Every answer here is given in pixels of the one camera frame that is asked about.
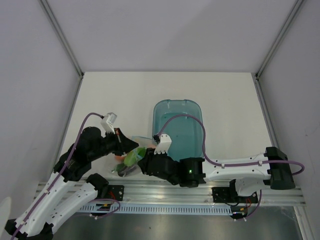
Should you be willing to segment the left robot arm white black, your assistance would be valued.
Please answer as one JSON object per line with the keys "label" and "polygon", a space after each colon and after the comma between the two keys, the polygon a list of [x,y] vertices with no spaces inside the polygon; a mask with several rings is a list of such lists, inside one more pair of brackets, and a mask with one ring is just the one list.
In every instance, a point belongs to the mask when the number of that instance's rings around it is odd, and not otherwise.
{"label": "left robot arm white black", "polygon": [[85,204],[108,198],[109,182],[100,174],[91,174],[81,188],[63,201],[68,190],[87,173],[92,162],[109,154],[123,156],[139,144],[119,128],[104,136],[97,127],[81,129],[75,142],[53,168],[48,182],[30,207],[4,227],[12,239],[51,240],[60,226]]}

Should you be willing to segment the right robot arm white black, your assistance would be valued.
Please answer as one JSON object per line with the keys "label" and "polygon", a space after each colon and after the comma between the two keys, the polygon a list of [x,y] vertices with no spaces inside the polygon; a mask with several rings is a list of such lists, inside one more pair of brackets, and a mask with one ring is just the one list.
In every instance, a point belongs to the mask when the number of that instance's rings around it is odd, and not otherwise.
{"label": "right robot arm white black", "polygon": [[267,147],[264,153],[250,157],[211,161],[203,157],[175,161],[166,153],[149,148],[137,165],[144,175],[183,188],[229,181],[228,196],[234,202],[265,188],[282,191],[296,187],[288,157],[276,147]]}

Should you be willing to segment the purple eggplant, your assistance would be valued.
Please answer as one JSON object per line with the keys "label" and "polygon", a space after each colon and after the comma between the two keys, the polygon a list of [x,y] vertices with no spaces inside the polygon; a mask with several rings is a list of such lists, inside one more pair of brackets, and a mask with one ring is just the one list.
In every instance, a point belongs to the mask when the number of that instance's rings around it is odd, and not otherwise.
{"label": "purple eggplant", "polygon": [[128,176],[132,176],[135,174],[136,172],[136,167],[135,166],[131,166],[131,167],[124,167],[121,170],[119,170],[117,172],[119,177],[128,177]]}

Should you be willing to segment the green bell pepper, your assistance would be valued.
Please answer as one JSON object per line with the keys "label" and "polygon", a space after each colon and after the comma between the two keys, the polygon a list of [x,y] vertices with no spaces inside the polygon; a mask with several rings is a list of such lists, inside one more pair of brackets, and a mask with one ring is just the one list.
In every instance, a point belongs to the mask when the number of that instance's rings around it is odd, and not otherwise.
{"label": "green bell pepper", "polygon": [[131,167],[135,165],[137,162],[142,160],[146,154],[147,149],[145,147],[137,147],[134,150],[130,151],[124,159],[124,165],[127,167]]}

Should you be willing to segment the clear zip top bag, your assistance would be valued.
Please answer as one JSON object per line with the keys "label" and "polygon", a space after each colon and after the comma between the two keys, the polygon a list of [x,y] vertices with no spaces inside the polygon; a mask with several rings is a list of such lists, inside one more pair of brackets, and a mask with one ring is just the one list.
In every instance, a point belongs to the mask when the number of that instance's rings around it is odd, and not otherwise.
{"label": "clear zip top bag", "polygon": [[133,135],[130,139],[138,143],[138,147],[123,156],[108,157],[107,169],[113,176],[125,178],[140,174],[142,171],[138,162],[143,159],[148,148],[156,148],[151,138]]}

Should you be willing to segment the dark green chili pepper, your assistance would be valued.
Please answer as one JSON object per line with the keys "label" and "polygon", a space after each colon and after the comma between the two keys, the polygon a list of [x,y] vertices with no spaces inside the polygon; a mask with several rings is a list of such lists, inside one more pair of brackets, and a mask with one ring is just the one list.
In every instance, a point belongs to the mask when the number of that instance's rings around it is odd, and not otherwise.
{"label": "dark green chili pepper", "polygon": [[117,164],[113,169],[112,169],[112,173],[113,174],[118,174],[118,173],[120,173],[122,170],[123,170],[123,168],[125,167],[125,165],[123,164],[123,163],[120,163],[120,164]]}

